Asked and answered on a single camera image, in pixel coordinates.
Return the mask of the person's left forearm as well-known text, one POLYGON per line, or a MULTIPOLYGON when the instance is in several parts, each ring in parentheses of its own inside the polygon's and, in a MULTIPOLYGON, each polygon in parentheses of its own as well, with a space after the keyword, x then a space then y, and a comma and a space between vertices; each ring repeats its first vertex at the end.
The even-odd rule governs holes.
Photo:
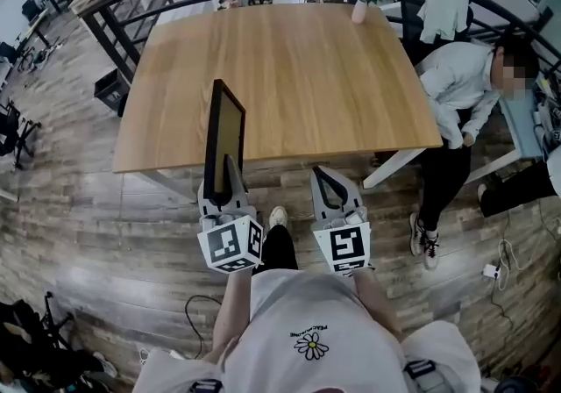
POLYGON ((213 350, 225 347, 245 331, 250 322, 251 292, 251 268, 229 275, 213 330, 213 350))

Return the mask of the black metal stand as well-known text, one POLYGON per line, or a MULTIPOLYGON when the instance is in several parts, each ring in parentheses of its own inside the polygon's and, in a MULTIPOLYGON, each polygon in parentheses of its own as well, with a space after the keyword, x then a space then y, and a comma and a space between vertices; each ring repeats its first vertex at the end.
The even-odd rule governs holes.
POLYGON ((13 100, 9 99, 7 104, 0 104, 0 158, 13 154, 14 168, 22 170, 22 153, 34 157, 34 152, 26 141, 33 131, 41 127, 39 121, 23 118, 13 100))

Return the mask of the white jacket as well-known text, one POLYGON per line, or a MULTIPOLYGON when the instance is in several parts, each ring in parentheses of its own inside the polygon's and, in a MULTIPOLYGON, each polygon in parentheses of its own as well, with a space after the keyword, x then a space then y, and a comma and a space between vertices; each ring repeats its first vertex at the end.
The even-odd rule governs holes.
POLYGON ((457 33, 468 28, 469 0, 424 0, 417 13, 423 22, 420 41, 433 44, 439 37, 454 40, 457 33))

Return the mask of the black office chair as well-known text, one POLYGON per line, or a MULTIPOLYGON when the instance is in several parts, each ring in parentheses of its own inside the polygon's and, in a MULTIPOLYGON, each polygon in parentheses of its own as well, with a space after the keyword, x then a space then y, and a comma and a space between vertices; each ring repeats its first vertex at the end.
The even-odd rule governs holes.
POLYGON ((424 4, 424 0, 401 0, 402 39, 401 43, 413 64, 418 64, 431 52, 451 42, 465 42, 468 40, 468 32, 473 20, 473 12, 469 3, 468 28, 464 32, 457 33, 454 40, 443 40, 437 37, 433 44, 420 41, 423 30, 423 22, 417 17, 417 13, 424 4))

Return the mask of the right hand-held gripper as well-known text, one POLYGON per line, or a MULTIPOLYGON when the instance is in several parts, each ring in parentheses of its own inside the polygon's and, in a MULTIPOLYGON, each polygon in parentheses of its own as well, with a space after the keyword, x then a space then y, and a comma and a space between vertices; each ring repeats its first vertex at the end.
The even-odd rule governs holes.
POLYGON ((370 268, 371 226, 358 186, 332 168, 314 166, 310 187, 315 217, 321 219, 311 231, 331 272, 350 276, 370 268), (337 211, 348 212, 328 218, 337 211))

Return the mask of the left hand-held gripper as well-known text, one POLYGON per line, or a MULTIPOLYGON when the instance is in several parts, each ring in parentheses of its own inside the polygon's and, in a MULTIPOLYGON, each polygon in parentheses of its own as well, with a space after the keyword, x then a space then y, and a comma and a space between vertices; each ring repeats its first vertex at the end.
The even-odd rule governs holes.
POLYGON ((224 156, 220 206, 205 196, 205 182, 197 191, 197 203, 202 226, 197 238, 209 268, 232 274, 261 263, 264 229, 248 203, 239 166, 229 154, 224 156))

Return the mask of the black equipment bag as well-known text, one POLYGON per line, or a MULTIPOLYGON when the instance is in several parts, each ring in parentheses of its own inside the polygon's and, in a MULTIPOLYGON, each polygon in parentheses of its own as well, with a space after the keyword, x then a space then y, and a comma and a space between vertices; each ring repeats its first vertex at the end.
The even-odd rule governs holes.
POLYGON ((117 369, 100 353, 74 349, 61 330, 75 318, 56 321, 44 295, 45 313, 26 301, 0 301, 0 387, 24 393, 115 393, 117 369))

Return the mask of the black plastic bin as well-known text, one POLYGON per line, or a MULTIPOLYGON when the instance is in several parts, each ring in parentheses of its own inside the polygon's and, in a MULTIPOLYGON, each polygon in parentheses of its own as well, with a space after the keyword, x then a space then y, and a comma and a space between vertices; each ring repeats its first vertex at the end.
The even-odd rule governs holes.
POLYGON ((102 101, 121 118, 129 96, 130 84, 118 69, 98 79, 94 86, 94 97, 102 101))

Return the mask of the person's right forearm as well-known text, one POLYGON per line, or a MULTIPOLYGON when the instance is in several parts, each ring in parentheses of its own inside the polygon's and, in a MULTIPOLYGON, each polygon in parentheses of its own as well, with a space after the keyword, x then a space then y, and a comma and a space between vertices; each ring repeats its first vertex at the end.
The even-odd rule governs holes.
POLYGON ((397 314, 387 298, 386 292, 378 282, 372 268, 361 268, 352 272, 352 279, 359 301, 368 310, 373 320, 377 321, 398 341, 403 341, 404 334, 397 314))

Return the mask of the black harness buckle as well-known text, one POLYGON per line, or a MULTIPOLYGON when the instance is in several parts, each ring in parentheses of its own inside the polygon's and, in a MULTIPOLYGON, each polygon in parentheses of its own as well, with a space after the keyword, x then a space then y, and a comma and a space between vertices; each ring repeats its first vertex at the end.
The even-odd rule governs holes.
POLYGON ((201 379, 194 381, 188 388, 188 393, 221 393, 223 384, 217 379, 201 379))
POLYGON ((404 368, 404 372, 414 381, 436 371, 436 364, 430 360, 409 361, 404 368))

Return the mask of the person's black trouser leg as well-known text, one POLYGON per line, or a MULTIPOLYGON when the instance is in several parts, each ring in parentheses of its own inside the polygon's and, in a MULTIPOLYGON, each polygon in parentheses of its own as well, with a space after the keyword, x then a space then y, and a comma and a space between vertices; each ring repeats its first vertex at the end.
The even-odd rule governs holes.
POLYGON ((261 264, 253 269, 252 275, 273 269, 299 269, 292 237, 284 225, 275 225, 267 233, 262 247, 261 264))

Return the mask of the pile of electronic gear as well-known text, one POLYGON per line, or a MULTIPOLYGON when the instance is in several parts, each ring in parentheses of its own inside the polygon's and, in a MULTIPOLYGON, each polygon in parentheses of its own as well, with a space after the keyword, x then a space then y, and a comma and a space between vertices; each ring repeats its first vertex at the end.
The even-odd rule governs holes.
POLYGON ((532 93, 536 105, 534 133, 547 159, 561 146, 561 80, 541 72, 532 93))

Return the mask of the person's white shoe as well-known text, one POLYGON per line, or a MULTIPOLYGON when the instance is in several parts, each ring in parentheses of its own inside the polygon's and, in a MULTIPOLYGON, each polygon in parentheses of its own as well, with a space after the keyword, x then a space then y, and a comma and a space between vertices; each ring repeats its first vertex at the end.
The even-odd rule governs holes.
POLYGON ((286 209, 283 206, 275 206, 269 215, 268 224, 270 229, 278 225, 287 227, 288 213, 286 209))

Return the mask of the black framed panel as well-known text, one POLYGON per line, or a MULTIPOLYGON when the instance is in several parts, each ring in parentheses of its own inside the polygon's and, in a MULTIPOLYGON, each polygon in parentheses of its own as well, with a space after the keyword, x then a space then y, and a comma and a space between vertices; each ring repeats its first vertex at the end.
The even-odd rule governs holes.
POLYGON ((209 110, 203 176, 203 198, 215 206, 226 205, 233 195, 233 177, 227 160, 243 169, 245 108, 222 79, 215 79, 209 110))

